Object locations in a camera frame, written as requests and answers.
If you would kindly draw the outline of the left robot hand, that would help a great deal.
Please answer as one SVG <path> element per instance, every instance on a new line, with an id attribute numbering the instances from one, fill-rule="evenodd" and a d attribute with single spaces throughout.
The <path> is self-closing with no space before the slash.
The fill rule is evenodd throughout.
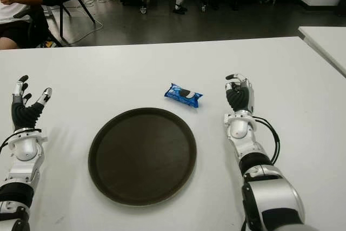
<path id="1" fill-rule="evenodd" d="M 42 111 L 52 96 L 52 88 L 46 88 L 36 102 L 27 106 L 28 100 L 32 98 L 32 93 L 26 93 L 28 88 L 28 75 L 22 76 L 15 84 L 12 93 L 11 118 L 14 131 L 23 128 L 34 129 Z"/>

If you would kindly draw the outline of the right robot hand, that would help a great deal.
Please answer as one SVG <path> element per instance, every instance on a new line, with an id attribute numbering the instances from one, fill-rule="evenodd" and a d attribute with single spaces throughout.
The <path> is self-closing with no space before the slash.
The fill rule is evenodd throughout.
<path id="1" fill-rule="evenodd" d="M 254 90 L 249 79 L 242 74 L 231 74 L 225 77 L 226 98 L 234 112 L 247 111 L 254 113 Z"/>

